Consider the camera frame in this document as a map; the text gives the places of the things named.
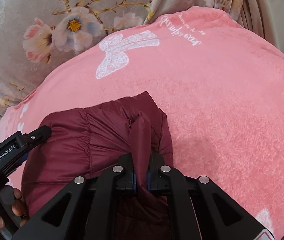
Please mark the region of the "person's left hand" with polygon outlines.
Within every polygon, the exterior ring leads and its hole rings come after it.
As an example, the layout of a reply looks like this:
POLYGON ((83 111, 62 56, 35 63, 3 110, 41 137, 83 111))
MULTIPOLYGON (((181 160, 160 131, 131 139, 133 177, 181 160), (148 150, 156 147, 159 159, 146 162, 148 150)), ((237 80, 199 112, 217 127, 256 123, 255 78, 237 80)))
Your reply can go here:
POLYGON ((16 231, 30 219, 22 192, 11 186, 0 190, 0 230, 16 231))

